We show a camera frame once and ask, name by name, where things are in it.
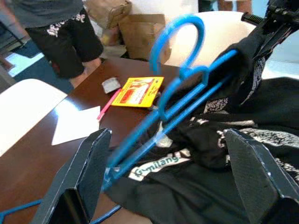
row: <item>black shorts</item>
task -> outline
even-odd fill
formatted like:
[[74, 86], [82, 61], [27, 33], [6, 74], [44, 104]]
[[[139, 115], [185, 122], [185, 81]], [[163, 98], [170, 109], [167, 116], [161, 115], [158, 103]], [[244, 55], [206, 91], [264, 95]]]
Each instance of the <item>black shorts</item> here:
[[62, 78], [82, 74], [82, 63], [98, 58], [103, 52], [85, 9], [69, 20], [26, 31]]

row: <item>gray shirt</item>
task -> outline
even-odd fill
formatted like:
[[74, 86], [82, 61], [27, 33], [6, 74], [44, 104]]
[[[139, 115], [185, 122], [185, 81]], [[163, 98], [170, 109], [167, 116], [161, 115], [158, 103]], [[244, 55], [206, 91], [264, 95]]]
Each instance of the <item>gray shirt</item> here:
[[65, 21], [83, 9], [82, 0], [6, 0], [25, 28]]

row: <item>yellow card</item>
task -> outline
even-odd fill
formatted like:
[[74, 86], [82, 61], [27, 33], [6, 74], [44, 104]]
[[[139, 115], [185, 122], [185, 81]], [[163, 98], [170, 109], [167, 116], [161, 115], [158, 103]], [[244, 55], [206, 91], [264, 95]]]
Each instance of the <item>yellow card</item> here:
[[129, 78], [111, 105], [151, 107], [164, 77]]

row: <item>pink pen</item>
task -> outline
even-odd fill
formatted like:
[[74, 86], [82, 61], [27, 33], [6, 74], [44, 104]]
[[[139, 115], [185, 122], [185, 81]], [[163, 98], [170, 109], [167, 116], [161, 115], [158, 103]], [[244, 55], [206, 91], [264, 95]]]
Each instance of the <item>pink pen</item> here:
[[119, 89], [118, 91], [115, 92], [115, 94], [113, 94], [113, 96], [111, 97], [111, 99], [108, 101], [108, 103], [104, 106], [103, 110], [101, 110], [100, 114], [98, 115], [97, 119], [100, 121], [102, 119], [102, 117], [105, 115], [105, 112], [108, 110], [108, 108], [110, 107], [110, 105], [112, 104], [112, 102], [114, 101], [114, 99], [117, 97], [117, 95], [119, 94], [119, 92], [121, 91], [121, 89]]

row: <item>brown table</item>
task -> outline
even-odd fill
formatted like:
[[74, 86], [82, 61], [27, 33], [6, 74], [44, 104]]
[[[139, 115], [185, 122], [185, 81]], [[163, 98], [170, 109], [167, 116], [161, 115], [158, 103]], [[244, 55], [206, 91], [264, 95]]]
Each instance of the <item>brown table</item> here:
[[[163, 66], [165, 76], [161, 90], [177, 75], [177, 67]], [[128, 77], [153, 76], [149, 64], [128, 59], [110, 59], [103, 63], [66, 99], [80, 110], [104, 106], [111, 95], [103, 92], [101, 83], [118, 77], [124, 85]], [[113, 131], [111, 146], [116, 146], [144, 118], [149, 111], [129, 107], [111, 107], [104, 116], [101, 127]], [[83, 139], [52, 146], [57, 123], [52, 110], [11, 149], [0, 157], [0, 211], [43, 198], [59, 168], [76, 152]], [[101, 195], [94, 218], [115, 206], [106, 195]], [[21, 210], [5, 218], [5, 224], [27, 224], [37, 206]], [[105, 224], [150, 224], [150, 220], [121, 209]]]

